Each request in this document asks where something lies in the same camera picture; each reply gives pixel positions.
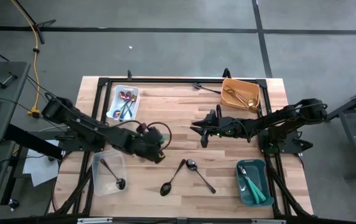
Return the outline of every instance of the black spoon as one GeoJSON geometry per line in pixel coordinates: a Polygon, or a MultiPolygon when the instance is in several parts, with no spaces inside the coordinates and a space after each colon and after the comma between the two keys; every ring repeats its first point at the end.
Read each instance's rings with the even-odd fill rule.
{"type": "Polygon", "coordinates": [[[171,178],[171,180],[169,182],[164,183],[161,188],[160,188],[160,195],[161,196],[166,196],[168,193],[170,193],[171,190],[171,182],[174,179],[174,177],[177,175],[178,171],[182,168],[182,166],[185,164],[186,160],[183,159],[180,164],[179,167],[177,169],[177,172],[174,174],[174,176],[171,178]]]}
{"type": "Polygon", "coordinates": [[[214,92],[216,94],[221,94],[221,91],[217,91],[217,90],[211,90],[211,89],[208,89],[208,88],[204,88],[202,87],[202,85],[198,82],[195,82],[193,83],[193,86],[198,89],[198,90],[201,90],[201,89],[204,89],[204,90],[208,90],[208,91],[211,91],[211,92],[214,92]]]}
{"type": "Polygon", "coordinates": [[[123,190],[126,187],[126,180],[123,178],[117,178],[116,175],[111,171],[109,168],[108,164],[104,159],[100,159],[100,162],[113,174],[113,176],[116,178],[116,186],[119,190],[123,190]]]}
{"type": "Polygon", "coordinates": [[[197,171],[197,164],[195,161],[193,161],[192,159],[188,159],[186,160],[186,166],[191,170],[191,171],[196,171],[199,176],[203,179],[203,181],[205,182],[205,184],[207,185],[208,189],[210,189],[211,193],[215,194],[216,191],[215,189],[202,177],[202,175],[197,171]]]}

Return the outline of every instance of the white plastic bin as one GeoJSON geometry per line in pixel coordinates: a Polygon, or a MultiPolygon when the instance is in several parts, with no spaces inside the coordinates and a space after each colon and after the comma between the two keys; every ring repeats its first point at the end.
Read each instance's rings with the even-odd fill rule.
{"type": "Polygon", "coordinates": [[[133,87],[133,86],[124,86],[124,85],[116,85],[115,87],[115,96],[113,97],[113,102],[111,103],[110,110],[109,112],[106,113],[107,117],[113,118],[115,120],[122,120],[122,121],[127,121],[127,120],[132,120],[135,119],[136,113],[138,112],[139,108],[139,101],[141,100],[141,97],[139,95],[139,88],[133,87]],[[137,96],[136,101],[133,102],[131,105],[131,112],[133,113],[132,116],[130,116],[129,113],[125,113],[125,116],[123,118],[114,118],[113,113],[116,110],[122,110],[122,107],[124,104],[126,104],[126,101],[122,100],[120,98],[120,92],[127,93],[131,92],[132,95],[137,96]]]}
{"type": "Polygon", "coordinates": [[[94,193],[97,196],[102,196],[123,191],[117,188],[115,177],[100,162],[100,159],[105,160],[106,164],[117,178],[123,178],[126,181],[126,187],[123,189],[125,190],[128,186],[124,157],[121,152],[110,150],[106,152],[97,152],[93,155],[92,177],[94,193]]]}

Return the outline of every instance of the clear plastic container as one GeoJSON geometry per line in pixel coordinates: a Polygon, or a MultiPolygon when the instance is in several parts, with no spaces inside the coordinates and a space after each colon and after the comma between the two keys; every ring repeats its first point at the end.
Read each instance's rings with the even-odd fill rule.
{"type": "Polygon", "coordinates": [[[113,194],[122,192],[116,186],[116,179],[110,171],[100,162],[104,159],[108,167],[113,171],[117,178],[123,178],[127,181],[127,173],[124,163],[124,157],[121,152],[117,150],[110,150],[106,152],[97,152],[93,155],[92,160],[92,176],[94,193],[97,196],[113,194]]]}
{"type": "Polygon", "coordinates": [[[120,120],[120,121],[127,121],[127,120],[135,119],[136,113],[138,112],[140,100],[141,100],[141,97],[139,95],[139,88],[133,87],[133,86],[116,85],[115,96],[113,97],[113,102],[111,102],[110,110],[109,110],[109,112],[106,113],[106,115],[109,118],[113,118],[113,119],[120,120]],[[124,101],[123,99],[120,98],[120,92],[123,92],[124,94],[127,94],[127,92],[130,92],[131,95],[136,96],[136,101],[134,101],[134,102],[124,101]],[[117,118],[113,117],[113,114],[115,113],[116,110],[121,111],[121,114],[122,114],[121,117],[120,116],[117,118]]]}

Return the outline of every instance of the white paper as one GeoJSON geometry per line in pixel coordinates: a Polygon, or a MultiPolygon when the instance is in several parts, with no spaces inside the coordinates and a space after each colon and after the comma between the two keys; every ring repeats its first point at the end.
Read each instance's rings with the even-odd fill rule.
{"type": "MultiPolygon", "coordinates": [[[[59,141],[56,140],[47,140],[47,142],[53,144],[54,146],[58,146],[59,143],[59,141]]],[[[42,156],[42,154],[29,149],[27,156],[39,157],[42,156]]],[[[31,180],[34,187],[57,177],[58,172],[58,161],[56,159],[49,161],[47,156],[40,158],[27,158],[23,167],[23,174],[31,174],[31,180]]]]}

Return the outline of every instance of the yellow cable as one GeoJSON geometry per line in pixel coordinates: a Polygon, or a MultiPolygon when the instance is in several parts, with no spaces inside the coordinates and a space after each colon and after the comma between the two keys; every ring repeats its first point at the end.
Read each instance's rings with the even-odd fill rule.
{"type": "MultiPolygon", "coordinates": [[[[34,39],[35,39],[35,49],[38,50],[39,48],[39,41],[37,38],[37,33],[35,33],[35,30],[33,28],[33,25],[31,24],[29,18],[27,18],[27,16],[23,13],[22,9],[20,9],[20,7],[16,4],[16,2],[14,0],[11,0],[11,2],[15,5],[15,7],[17,8],[17,10],[19,10],[19,12],[21,12],[21,14],[24,16],[24,18],[26,19],[26,21],[29,23],[31,30],[33,31],[34,34],[34,39]]],[[[37,104],[39,102],[39,96],[40,96],[40,81],[39,81],[39,75],[37,74],[37,54],[38,52],[34,52],[34,74],[35,74],[35,79],[37,80],[37,96],[35,97],[35,103],[34,106],[32,107],[32,111],[31,112],[39,112],[37,104]]]]}

